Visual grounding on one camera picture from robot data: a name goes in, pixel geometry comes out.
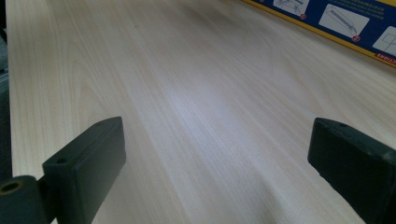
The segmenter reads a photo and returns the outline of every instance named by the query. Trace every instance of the wooden table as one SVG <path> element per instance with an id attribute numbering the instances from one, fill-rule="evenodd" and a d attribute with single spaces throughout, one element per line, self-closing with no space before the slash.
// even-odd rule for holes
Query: wooden table
<path id="1" fill-rule="evenodd" d="M 14 175 L 122 116 L 95 223 L 362 223 L 315 117 L 396 147 L 395 69 L 239 0 L 8 0 Z"/>

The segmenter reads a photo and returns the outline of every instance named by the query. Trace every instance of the screw hole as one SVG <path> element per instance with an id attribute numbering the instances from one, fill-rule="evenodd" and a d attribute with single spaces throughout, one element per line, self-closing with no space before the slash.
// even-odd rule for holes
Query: screw hole
<path id="1" fill-rule="evenodd" d="M 58 163 L 58 164 L 66 163 L 66 159 L 65 158 L 60 158 L 59 160 L 56 161 L 56 163 Z"/>
<path id="2" fill-rule="evenodd" d="M 17 189 L 20 186 L 19 183 L 9 183 L 1 188 L 1 191 L 4 193 L 9 193 L 10 191 Z"/>

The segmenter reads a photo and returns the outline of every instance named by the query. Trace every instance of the cardboard box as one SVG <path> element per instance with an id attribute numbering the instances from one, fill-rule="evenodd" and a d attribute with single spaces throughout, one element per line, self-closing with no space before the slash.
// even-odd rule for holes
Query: cardboard box
<path id="1" fill-rule="evenodd" d="M 396 0 L 244 0 L 396 67 Z"/>

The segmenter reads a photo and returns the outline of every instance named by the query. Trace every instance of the light wood tabletop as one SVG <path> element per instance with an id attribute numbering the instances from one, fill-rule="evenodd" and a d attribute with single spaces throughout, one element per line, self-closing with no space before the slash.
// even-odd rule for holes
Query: light wood tabletop
<path id="1" fill-rule="evenodd" d="M 239 0 L 8 0 L 14 175 L 122 116 L 94 223 L 363 223 L 307 162 L 316 117 L 396 147 L 396 69 Z"/>

